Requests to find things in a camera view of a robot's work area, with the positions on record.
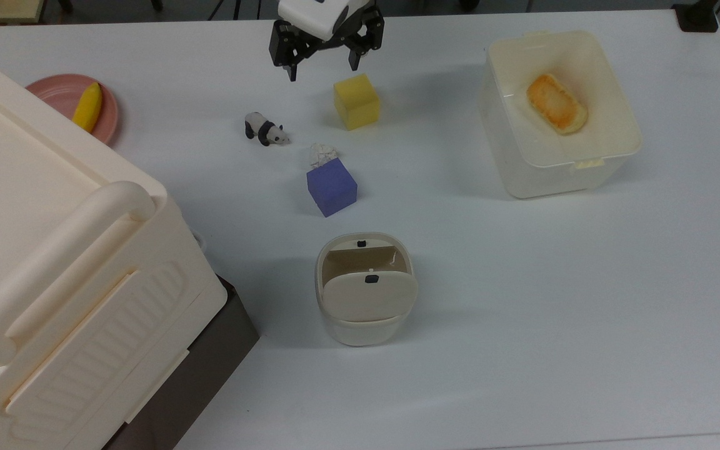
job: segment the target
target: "purple cube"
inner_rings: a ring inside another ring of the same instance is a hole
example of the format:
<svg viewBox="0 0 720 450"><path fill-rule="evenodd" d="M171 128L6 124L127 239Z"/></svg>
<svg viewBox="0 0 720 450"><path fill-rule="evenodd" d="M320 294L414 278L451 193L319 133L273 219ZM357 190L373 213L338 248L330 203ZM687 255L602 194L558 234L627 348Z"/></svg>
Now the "purple cube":
<svg viewBox="0 0 720 450"><path fill-rule="evenodd" d="M324 217L358 201L358 184L337 158L307 172L307 190Z"/></svg>

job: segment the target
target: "toy banana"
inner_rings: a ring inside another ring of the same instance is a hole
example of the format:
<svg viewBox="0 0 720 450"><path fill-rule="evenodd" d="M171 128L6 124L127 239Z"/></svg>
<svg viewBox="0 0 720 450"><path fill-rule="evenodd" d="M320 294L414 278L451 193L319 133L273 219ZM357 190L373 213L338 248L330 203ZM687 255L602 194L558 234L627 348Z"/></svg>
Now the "toy banana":
<svg viewBox="0 0 720 450"><path fill-rule="evenodd" d="M74 119L71 120L82 126L83 130L91 132L94 130L100 111L102 111L102 88L99 83L94 82L82 92L77 109L74 111Z"/></svg>

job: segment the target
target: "toy panda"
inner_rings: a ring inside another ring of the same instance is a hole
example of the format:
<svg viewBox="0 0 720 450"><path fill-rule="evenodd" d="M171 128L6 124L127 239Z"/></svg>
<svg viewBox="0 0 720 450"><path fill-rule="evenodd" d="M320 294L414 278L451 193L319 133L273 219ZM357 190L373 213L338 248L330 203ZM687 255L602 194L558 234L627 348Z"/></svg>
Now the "toy panda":
<svg viewBox="0 0 720 450"><path fill-rule="evenodd" d="M246 137L252 139L257 136L257 139L264 146L268 146L269 143L282 145L291 142L288 135L283 131L282 125L275 126L273 122L258 112L247 114L244 123L246 125Z"/></svg>

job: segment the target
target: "bread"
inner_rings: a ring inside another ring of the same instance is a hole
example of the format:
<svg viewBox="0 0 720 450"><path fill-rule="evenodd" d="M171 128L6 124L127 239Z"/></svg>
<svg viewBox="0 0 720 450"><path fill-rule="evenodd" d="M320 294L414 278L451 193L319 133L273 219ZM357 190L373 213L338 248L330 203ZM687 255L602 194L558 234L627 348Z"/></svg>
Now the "bread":
<svg viewBox="0 0 720 450"><path fill-rule="evenodd" d="M552 74L537 77L526 90L526 97L557 133L574 133L588 120L588 109Z"/></svg>

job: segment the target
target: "plastic storage container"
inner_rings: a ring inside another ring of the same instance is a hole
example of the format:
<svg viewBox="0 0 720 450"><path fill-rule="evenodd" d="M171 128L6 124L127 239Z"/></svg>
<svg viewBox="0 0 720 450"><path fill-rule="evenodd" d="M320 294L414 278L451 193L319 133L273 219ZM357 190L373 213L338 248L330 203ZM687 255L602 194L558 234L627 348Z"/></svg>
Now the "plastic storage container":
<svg viewBox="0 0 720 450"><path fill-rule="evenodd" d="M329 335L352 346L390 339L418 293L408 250L383 233L332 239L318 254L315 278L318 307Z"/></svg>
<svg viewBox="0 0 720 450"><path fill-rule="evenodd" d="M579 131L561 136L529 105L526 89L544 73L588 108ZM520 199L596 188L642 144L608 58L586 31L492 43L479 108L505 188Z"/></svg>
<svg viewBox="0 0 720 450"><path fill-rule="evenodd" d="M98 450L226 302L163 185L0 73L0 450Z"/></svg>

